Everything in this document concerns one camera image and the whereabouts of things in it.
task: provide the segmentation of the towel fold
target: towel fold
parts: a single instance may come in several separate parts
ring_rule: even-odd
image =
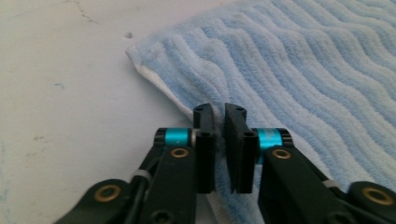
[[[127,49],[136,70],[187,115],[211,103],[247,110],[251,128],[287,128],[342,190],[372,181],[396,191],[396,2],[242,1],[160,31]],[[261,167],[249,195],[230,193],[223,150],[219,223],[263,223]]]

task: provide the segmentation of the wavy stripe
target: wavy stripe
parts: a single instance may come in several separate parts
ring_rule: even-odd
[[[230,21],[230,25],[232,25],[232,24],[237,24],[237,21]],[[242,27],[245,27],[248,29],[248,24],[243,24]],[[256,30],[258,30],[258,27],[252,27],[250,29],[251,33],[249,35],[254,38],[253,33]],[[262,40],[263,40],[263,36],[257,36],[256,40],[257,40],[256,44],[260,45],[260,42],[262,42]],[[360,130],[360,129],[362,129],[362,127],[359,127],[359,125],[356,125],[356,123],[353,124],[350,122],[350,119],[354,119],[353,117],[343,119],[343,115],[345,115],[346,112],[343,112],[342,108],[339,108],[339,107],[333,108],[334,111],[340,111],[341,113],[343,113],[343,115],[339,114],[337,116],[337,118],[333,118],[332,111],[329,111],[329,109],[327,109],[325,106],[325,104],[328,104],[328,102],[325,103],[325,101],[326,101],[325,98],[320,99],[318,97],[318,95],[316,95],[315,97],[312,97],[310,95],[310,93],[315,94],[312,89],[307,92],[304,92],[304,89],[309,89],[308,84],[305,83],[305,84],[303,84],[303,86],[301,88],[296,90],[297,85],[301,86],[301,82],[304,82],[303,80],[299,79],[299,81],[295,82],[295,84],[288,83],[287,80],[293,80],[292,77],[298,76],[299,74],[293,74],[292,72],[290,72],[291,77],[282,77],[281,74],[287,74],[287,73],[285,73],[286,71],[282,71],[282,70],[284,70],[284,69],[289,70],[289,71],[292,70],[289,66],[287,66],[286,63],[283,63],[283,65],[284,66],[278,66],[278,65],[274,64],[271,67],[273,67],[276,71],[280,72],[280,76],[277,76],[277,78],[279,80],[285,80],[285,81],[283,81],[282,85],[287,87],[288,91],[290,91],[290,95],[295,96],[294,99],[296,99],[300,105],[302,105],[304,108],[308,109],[308,111],[310,111],[310,113],[314,114],[315,116],[317,116],[323,120],[326,120],[327,123],[329,123],[329,125],[332,126],[332,128],[335,128],[336,131],[341,136],[346,136],[347,134],[348,135],[356,135],[356,134],[361,135],[361,133],[356,133],[355,130]],[[342,125],[340,125],[340,123],[343,123],[344,126],[346,126],[346,127],[350,126],[350,127],[355,127],[355,128],[353,130],[349,130],[349,129],[343,127]],[[371,140],[370,136],[366,136],[366,137],[363,136],[363,139],[366,139],[368,141],[365,141],[365,142],[349,141],[346,143],[346,145],[349,148],[364,148],[364,147],[379,148],[379,146],[377,146],[373,141],[370,141]],[[361,152],[359,150],[352,151],[352,153],[354,155],[361,154]],[[381,151],[374,151],[374,150],[370,149],[370,150],[367,150],[365,153],[371,154],[371,157],[373,157],[373,156],[375,156],[376,153],[381,153]],[[368,170],[373,169],[373,168],[374,168],[374,166],[366,167],[366,169],[368,169]],[[381,175],[381,174],[377,173],[377,174],[375,174],[375,177],[376,177],[376,179],[382,179],[384,176],[387,176],[389,173],[392,173],[392,171],[394,169],[396,169],[395,165],[393,165],[393,167],[385,166],[384,171],[383,171],[385,173],[385,175]]]
[[[352,87],[357,87],[359,88],[359,90],[361,91],[361,93],[365,93],[364,97],[366,97],[367,99],[371,100],[371,104],[374,105],[381,105],[380,103],[382,103],[381,108],[382,110],[378,111],[381,112],[381,115],[388,115],[386,117],[387,120],[389,121],[393,121],[394,120],[394,116],[392,116],[392,114],[395,114],[395,109],[396,106],[389,106],[389,104],[394,104],[394,102],[391,99],[386,100],[386,96],[384,97],[374,97],[374,95],[372,95],[369,91],[366,90],[366,87],[364,86],[364,82],[362,83],[362,86],[357,85],[357,83],[361,83],[361,79],[364,77],[359,77],[359,73],[356,73],[356,71],[354,71],[353,68],[349,68],[345,62],[343,60],[337,59],[340,57],[340,54],[337,53],[337,49],[336,49],[336,44],[334,44],[335,46],[333,48],[329,48],[329,41],[328,42],[323,42],[323,40],[325,40],[327,38],[327,36],[325,34],[322,33],[315,33],[313,35],[311,35],[310,33],[304,33],[303,34],[305,36],[305,38],[307,38],[307,43],[310,45],[310,48],[315,52],[317,60],[320,61],[320,63],[327,69],[327,71],[329,71],[335,78],[337,78],[337,80],[341,81],[342,83],[346,83],[351,85]],[[333,67],[334,64],[344,64],[343,66],[341,66],[340,68],[337,67]],[[344,74],[355,74],[355,76],[358,76],[359,78],[355,78],[355,79],[347,79],[347,77],[351,77],[351,76],[344,76],[342,72],[344,72]],[[324,83],[323,85],[321,83],[318,84],[318,86],[320,88],[325,87]],[[332,95],[329,94],[329,96],[331,96],[333,99],[337,100],[338,98],[342,99],[340,102],[345,101],[345,98],[349,98],[349,101],[345,101],[345,106],[347,106],[349,108],[349,110],[352,112],[352,114],[354,114],[355,116],[360,116],[360,120],[370,120],[370,117],[373,116],[373,111],[368,113],[368,111],[363,111],[363,113],[361,111],[359,111],[357,108],[362,108],[362,107],[367,107],[368,105],[355,105],[355,101],[356,99],[359,99],[359,96],[357,94],[352,94],[352,95],[343,95],[346,92],[346,90],[342,90],[341,92],[334,92]],[[358,102],[356,103],[362,103],[365,100],[360,99]],[[388,123],[386,123],[385,121],[382,122],[384,123],[384,127],[389,126]],[[371,125],[377,125],[376,123],[371,123],[371,124],[367,124],[366,128],[368,129],[368,131],[372,130],[370,129]],[[386,131],[384,131],[383,133],[386,133],[389,129],[392,130],[391,127],[388,127]],[[374,136],[376,136],[376,142],[381,142],[381,144],[386,144],[387,142],[393,142],[393,138],[389,137],[389,139],[387,140],[383,140],[384,135],[382,134],[378,134],[377,132],[372,132],[372,134]],[[390,145],[390,146],[385,146],[388,149],[389,153],[393,153],[394,152],[394,145]]]

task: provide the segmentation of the white surface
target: white surface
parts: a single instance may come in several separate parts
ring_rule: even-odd
[[[0,223],[52,223],[93,184],[128,180],[158,128],[190,127],[124,51],[230,1],[1,1]]]

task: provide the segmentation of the black plastic part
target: black plastic part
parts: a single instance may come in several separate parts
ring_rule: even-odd
[[[247,111],[239,105],[225,105],[224,136],[231,191],[251,193],[254,167],[260,155],[259,137],[246,125]]]
[[[355,182],[349,187],[346,200],[389,223],[396,223],[396,193],[390,189],[367,181]]]
[[[264,152],[259,207],[266,224],[355,224],[295,147]]]
[[[199,105],[193,110],[195,153],[197,158],[197,192],[210,193],[215,190],[216,135],[213,109],[210,104]]]
[[[129,192],[128,184],[122,180],[109,179],[97,183],[88,189],[78,204],[55,224],[120,223],[123,207],[129,199]]]
[[[291,134],[288,130],[284,128],[277,128],[280,135],[282,136],[282,146],[283,147],[294,147],[293,139],[291,138]]]
[[[195,153],[190,147],[166,147],[148,190],[140,224],[194,223]]]

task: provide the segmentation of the light blue towel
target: light blue towel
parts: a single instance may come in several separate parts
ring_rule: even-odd
[[[396,1],[242,1],[160,31],[127,50],[137,71],[191,116],[211,103],[247,110],[251,128],[287,128],[347,190],[396,190]],[[230,194],[223,157],[219,223],[263,223],[254,193]]]

